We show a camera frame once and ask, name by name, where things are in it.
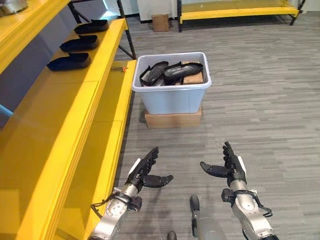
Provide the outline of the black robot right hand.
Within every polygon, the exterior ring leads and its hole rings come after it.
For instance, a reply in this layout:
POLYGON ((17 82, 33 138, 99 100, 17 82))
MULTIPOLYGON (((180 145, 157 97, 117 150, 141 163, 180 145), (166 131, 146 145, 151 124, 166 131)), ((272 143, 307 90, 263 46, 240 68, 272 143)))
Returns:
POLYGON ((233 181, 243 181, 247 183, 246 173, 243 169, 239 158, 235 155, 232 146, 228 141, 222 146, 224 166, 211 165, 200 162, 200 167, 210 176, 217 178, 226 178, 227 185, 230 186, 233 181))

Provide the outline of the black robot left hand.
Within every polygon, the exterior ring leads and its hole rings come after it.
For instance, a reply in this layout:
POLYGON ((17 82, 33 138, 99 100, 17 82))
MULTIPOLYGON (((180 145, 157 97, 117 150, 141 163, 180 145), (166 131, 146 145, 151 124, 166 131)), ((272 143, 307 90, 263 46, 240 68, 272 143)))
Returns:
POLYGON ((168 176, 158 176, 150 175, 152 166, 157 162, 159 147, 154 147, 146 156, 133 167, 133 170, 129 173, 126 185, 133 185, 137 188, 138 192, 141 191, 143 187, 147 188, 162 188, 168 185, 174 177, 172 175, 168 176))

